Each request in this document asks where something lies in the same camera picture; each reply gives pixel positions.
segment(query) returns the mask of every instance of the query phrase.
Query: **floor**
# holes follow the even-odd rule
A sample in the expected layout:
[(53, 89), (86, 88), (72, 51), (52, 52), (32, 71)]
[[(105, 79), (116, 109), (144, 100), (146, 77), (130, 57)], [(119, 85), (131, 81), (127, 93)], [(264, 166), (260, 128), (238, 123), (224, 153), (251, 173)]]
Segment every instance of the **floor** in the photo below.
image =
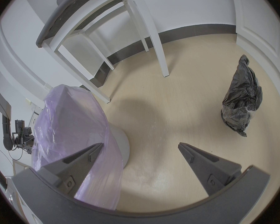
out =
[[(202, 35), (163, 45), (170, 76), (164, 78), (154, 49), (118, 63), (99, 99), (108, 121), (123, 129), (131, 153), (123, 171), (117, 210), (154, 212), (195, 203), (207, 196), (179, 152), (189, 143), (242, 165), (271, 174), (261, 200), (242, 223), (250, 223), (280, 186), (280, 96), (261, 66), (236, 35)], [(242, 54), (250, 59), (263, 90), (263, 102), (246, 130), (228, 128), (220, 116), (222, 100)]]

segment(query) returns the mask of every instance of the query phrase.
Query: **black garbage bag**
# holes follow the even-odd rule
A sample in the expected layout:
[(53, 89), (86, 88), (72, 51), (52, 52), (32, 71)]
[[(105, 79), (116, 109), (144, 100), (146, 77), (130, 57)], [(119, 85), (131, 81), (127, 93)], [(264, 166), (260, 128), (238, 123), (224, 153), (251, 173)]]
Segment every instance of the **black garbage bag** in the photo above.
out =
[(249, 59), (242, 55), (221, 110), (224, 123), (243, 137), (247, 137), (244, 131), (262, 102), (262, 89), (248, 65)]

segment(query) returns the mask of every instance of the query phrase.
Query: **dark gray baseboard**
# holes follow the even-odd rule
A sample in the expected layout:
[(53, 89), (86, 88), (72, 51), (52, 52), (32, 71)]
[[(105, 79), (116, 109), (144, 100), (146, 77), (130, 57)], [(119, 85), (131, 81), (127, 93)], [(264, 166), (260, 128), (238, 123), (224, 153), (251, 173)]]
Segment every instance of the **dark gray baseboard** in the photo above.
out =
[[(228, 24), (199, 24), (181, 28), (175, 28), (165, 32), (159, 33), (161, 43), (167, 43), (187, 37), (197, 36), (197, 35), (208, 35), (208, 34), (236, 34), (236, 26)], [(148, 48), (152, 48), (153, 44), (150, 37), (145, 38)], [(134, 55), (139, 52), (144, 51), (141, 40), (132, 43), (131, 45), (122, 48), (116, 53), (108, 57), (109, 61), (115, 65), (116, 63)], [(90, 81), (96, 86), (101, 87), (110, 71), (110, 68), (104, 62), (96, 75)]]

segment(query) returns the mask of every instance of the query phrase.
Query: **purple plastic bag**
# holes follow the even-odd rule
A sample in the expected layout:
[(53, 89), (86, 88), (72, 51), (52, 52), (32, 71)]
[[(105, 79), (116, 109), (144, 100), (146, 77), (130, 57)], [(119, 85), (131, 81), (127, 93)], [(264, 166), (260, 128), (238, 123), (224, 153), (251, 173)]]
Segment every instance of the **purple plastic bag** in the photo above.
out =
[(34, 126), (32, 167), (38, 171), (54, 161), (96, 143), (104, 147), (75, 198), (115, 210), (121, 190), (122, 156), (107, 118), (91, 92), (59, 85), (45, 98)]

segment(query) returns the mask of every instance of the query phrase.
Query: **white cabinet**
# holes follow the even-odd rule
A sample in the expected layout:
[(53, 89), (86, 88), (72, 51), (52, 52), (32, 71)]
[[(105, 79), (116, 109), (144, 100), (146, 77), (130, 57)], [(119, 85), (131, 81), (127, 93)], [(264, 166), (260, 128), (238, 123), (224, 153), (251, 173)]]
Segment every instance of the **white cabinet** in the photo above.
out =
[(280, 20), (266, 0), (234, 0), (236, 33), (257, 46), (280, 72)]

